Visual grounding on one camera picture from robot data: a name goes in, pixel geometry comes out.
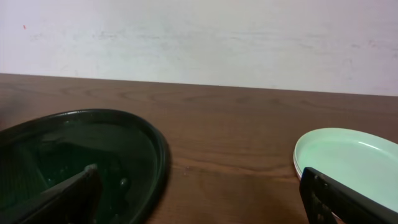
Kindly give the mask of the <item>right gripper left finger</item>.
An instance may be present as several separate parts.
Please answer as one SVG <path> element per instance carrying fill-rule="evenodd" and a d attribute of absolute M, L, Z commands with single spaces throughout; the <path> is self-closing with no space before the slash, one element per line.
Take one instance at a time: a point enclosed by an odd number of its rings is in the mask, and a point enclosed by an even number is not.
<path fill-rule="evenodd" d="M 25 202 L 1 212 L 1 223 L 93 223 L 102 193 L 94 165 Z"/>

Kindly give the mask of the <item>mint plate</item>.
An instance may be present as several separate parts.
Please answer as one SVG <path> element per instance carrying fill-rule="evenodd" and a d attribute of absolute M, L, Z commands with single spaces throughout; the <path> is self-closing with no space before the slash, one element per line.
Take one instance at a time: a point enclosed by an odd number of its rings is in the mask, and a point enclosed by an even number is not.
<path fill-rule="evenodd" d="M 293 161 L 299 177 L 312 167 L 397 211 L 397 144 L 392 141 L 352 129 L 316 129 L 299 138 Z"/>

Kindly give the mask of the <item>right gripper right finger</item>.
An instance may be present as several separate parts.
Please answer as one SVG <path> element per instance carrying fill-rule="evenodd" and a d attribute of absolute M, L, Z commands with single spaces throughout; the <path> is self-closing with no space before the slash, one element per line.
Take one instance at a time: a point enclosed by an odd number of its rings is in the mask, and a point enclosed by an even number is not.
<path fill-rule="evenodd" d="M 397 224 L 397 212 L 312 167 L 304 168 L 299 191 L 310 224 Z"/>

